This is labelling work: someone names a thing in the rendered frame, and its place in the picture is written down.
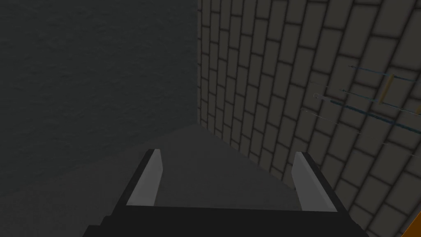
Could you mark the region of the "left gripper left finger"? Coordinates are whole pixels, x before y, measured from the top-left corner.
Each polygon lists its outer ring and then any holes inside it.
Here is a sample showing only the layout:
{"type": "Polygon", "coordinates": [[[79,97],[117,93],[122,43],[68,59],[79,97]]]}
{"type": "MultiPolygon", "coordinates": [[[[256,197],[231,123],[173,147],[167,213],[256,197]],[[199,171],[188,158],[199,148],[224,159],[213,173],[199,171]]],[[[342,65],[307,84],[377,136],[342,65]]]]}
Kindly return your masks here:
{"type": "Polygon", "coordinates": [[[154,206],[162,173],[160,149],[149,149],[140,160],[116,206],[154,206]]]}

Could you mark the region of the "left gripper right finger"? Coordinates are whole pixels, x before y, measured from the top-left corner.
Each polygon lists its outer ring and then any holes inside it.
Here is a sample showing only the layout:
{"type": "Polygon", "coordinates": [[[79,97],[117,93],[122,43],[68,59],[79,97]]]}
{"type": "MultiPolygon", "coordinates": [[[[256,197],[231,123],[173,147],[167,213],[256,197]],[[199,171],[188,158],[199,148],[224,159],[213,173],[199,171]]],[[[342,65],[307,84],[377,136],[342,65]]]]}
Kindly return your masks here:
{"type": "Polygon", "coordinates": [[[291,174],[303,211],[347,212],[309,153],[295,153],[291,174]]]}

